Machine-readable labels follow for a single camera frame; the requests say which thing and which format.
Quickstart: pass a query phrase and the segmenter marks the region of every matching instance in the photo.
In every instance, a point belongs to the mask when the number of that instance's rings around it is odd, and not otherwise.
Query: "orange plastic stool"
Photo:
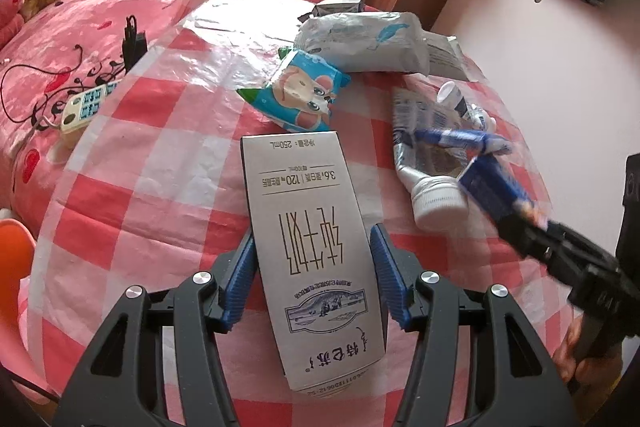
[[[50,391],[36,372],[18,328],[20,279],[31,273],[35,247],[31,233],[22,223],[15,219],[0,220],[0,362],[9,371]],[[36,403],[47,402],[33,391],[19,388]]]

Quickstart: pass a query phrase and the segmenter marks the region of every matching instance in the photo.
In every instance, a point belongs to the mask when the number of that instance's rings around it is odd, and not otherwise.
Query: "pink bedspread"
[[[127,16],[137,17],[151,42],[180,6],[180,0],[62,0],[0,52],[9,115],[0,111],[0,206],[11,206],[36,237],[70,152],[57,130],[41,126],[29,137],[33,125],[41,116],[59,120],[65,101],[82,88],[124,76]]]
[[[240,139],[282,129],[234,89],[260,85],[273,73],[278,47],[293,39],[297,17],[317,1],[208,0],[167,30],[104,103],[60,178],[31,276],[29,351],[54,389],[64,389],[127,286],[156,291],[178,285],[237,247],[249,225]],[[554,350],[572,320],[567,290],[500,241],[478,207],[457,233],[415,228],[410,196],[394,170],[391,89],[406,86],[434,98],[444,80],[354,74],[340,92],[331,127],[340,137],[364,223],[384,222],[397,247],[414,251],[426,269],[459,285],[483,291],[492,283],[508,286]],[[548,209],[542,178],[499,96],[479,82],[458,85],[514,142],[505,165]],[[259,277],[242,320],[216,338],[242,427],[389,427],[416,337],[390,322],[386,356],[343,393],[320,400],[287,386]],[[165,347],[168,356],[171,336]],[[464,375],[468,358],[459,362]],[[170,411],[178,419],[175,370],[165,377]],[[458,414],[464,395],[463,385],[457,386]]]

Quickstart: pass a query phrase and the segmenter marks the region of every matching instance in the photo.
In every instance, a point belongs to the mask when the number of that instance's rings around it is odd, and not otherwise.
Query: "person's arm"
[[[581,328],[582,316],[571,323],[553,359],[565,383],[575,376],[582,385],[574,394],[574,403],[580,421],[584,423],[604,404],[620,379],[622,344],[614,346],[602,359],[586,359],[577,364],[574,349],[580,338]]]

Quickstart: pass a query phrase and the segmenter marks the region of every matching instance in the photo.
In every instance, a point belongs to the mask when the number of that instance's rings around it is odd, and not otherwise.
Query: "white milk carton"
[[[243,137],[242,162],[289,386],[337,393],[385,354],[376,274],[337,134]]]

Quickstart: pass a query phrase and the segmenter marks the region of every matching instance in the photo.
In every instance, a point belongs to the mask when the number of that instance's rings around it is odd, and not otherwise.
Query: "blue tube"
[[[477,154],[511,154],[511,142],[497,134],[476,130],[420,129],[415,137],[425,143],[444,148],[457,147]]]

